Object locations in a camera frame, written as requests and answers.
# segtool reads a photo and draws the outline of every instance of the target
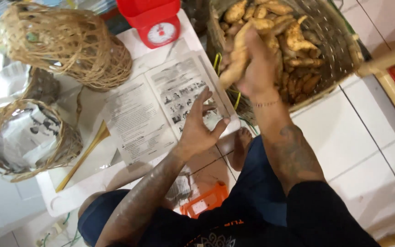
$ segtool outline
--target unfinished woven basket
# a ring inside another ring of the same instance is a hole
[[[66,166],[68,165],[68,162],[80,154],[80,151],[83,148],[82,137],[78,130],[63,121],[56,110],[47,106],[43,102],[33,99],[17,100],[12,104],[0,108],[0,131],[4,127],[4,124],[13,117],[13,113],[19,113],[24,110],[28,103],[38,105],[42,111],[46,111],[49,115],[55,116],[61,123],[60,130],[57,135],[58,144],[56,145],[56,150],[52,156],[48,158],[46,162],[39,163],[38,161],[36,163],[37,168],[34,170],[17,173],[0,159],[0,174],[4,177],[10,177],[10,182],[12,183],[34,177],[41,171]]]
[[[290,112],[299,110],[312,102],[328,95],[340,82],[357,70],[362,61],[362,53],[358,43],[348,31],[341,15],[326,0],[280,0],[293,8],[295,18],[307,15],[309,18],[302,23],[303,30],[316,33],[321,39],[319,46],[325,60],[325,65],[320,68],[321,82],[315,88],[315,92],[308,99],[295,104],[289,108]],[[214,60],[218,52],[222,53],[226,45],[224,32],[219,21],[224,12],[238,0],[211,0],[208,21],[208,48],[210,59]],[[227,90],[228,97],[234,104],[237,101],[238,91],[235,86]],[[248,98],[241,96],[236,109],[238,115],[257,125],[251,102]]]
[[[106,92],[130,75],[129,51],[92,11],[16,2],[1,15],[0,32],[11,59],[64,73],[93,91]]]
[[[35,67],[31,67],[29,74],[30,83],[19,99],[35,99],[46,105],[56,102],[60,93],[60,82],[53,74]]]

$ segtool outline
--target white tile floor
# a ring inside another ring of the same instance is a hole
[[[343,3],[343,15],[374,58],[395,48],[395,1],[334,1],[338,7]],[[395,225],[395,108],[376,79],[352,76],[328,98],[291,116],[356,220],[375,236]],[[233,136],[228,136],[189,162],[192,198],[218,180],[233,187],[240,173],[229,167],[232,150]],[[47,246],[60,247],[72,240],[76,215],[71,214],[68,229]],[[34,246],[36,236],[56,220],[45,212],[0,238],[0,247]],[[76,246],[84,246],[83,241]]]

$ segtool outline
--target power strip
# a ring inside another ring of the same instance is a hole
[[[42,247],[45,239],[47,240],[46,243],[49,243],[49,241],[52,241],[53,239],[55,239],[68,226],[68,222],[66,222],[66,224],[63,224],[63,222],[64,222],[63,219],[58,220],[50,228],[48,228],[45,232],[40,234],[39,238],[36,240],[35,245],[37,247]]]

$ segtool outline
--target knee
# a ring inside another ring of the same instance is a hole
[[[83,212],[88,208],[89,205],[91,205],[91,203],[93,201],[95,201],[100,195],[104,194],[105,192],[97,192],[94,193],[92,195],[90,195],[80,206],[79,208],[79,212],[78,212],[78,217],[80,218],[80,216],[83,214]]]

